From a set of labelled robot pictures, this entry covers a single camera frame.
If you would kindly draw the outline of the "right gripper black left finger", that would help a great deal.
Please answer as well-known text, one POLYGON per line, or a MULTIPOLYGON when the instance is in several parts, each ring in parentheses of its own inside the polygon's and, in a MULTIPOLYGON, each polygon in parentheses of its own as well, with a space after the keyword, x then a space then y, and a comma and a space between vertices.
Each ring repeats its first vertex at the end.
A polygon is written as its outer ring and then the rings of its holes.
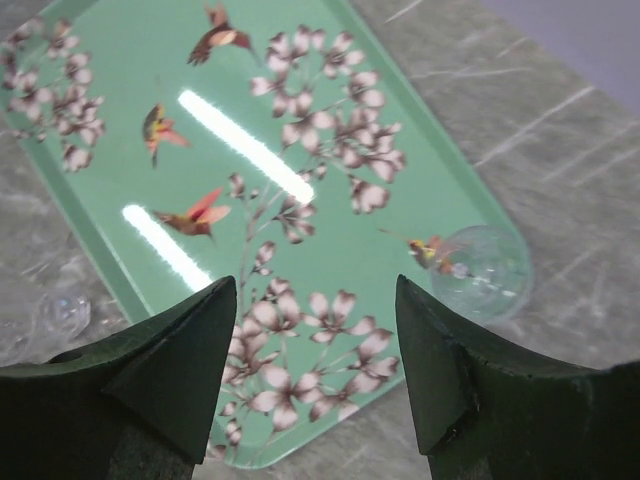
POLYGON ((226 276, 170 309, 1 371, 5 479, 187 479, 202 463, 236 320, 226 276))

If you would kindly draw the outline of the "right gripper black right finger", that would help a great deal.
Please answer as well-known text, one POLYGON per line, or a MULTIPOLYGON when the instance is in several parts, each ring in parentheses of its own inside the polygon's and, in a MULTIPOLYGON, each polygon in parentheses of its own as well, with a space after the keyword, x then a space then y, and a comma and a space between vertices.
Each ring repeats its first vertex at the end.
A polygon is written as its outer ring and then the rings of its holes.
POLYGON ((404 276, 396 325, 435 479, 635 479, 639 365, 592 369, 512 343, 404 276))

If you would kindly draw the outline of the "small clear tumbler glass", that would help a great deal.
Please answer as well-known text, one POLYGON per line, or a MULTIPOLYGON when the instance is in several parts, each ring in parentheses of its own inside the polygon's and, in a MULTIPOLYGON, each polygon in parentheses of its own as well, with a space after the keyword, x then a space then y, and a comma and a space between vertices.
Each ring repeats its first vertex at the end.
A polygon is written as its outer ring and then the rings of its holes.
POLYGON ((445 238, 436 248, 430 276, 437 300, 482 326, 514 317, 534 284, 524 240, 492 225, 466 227, 445 238))

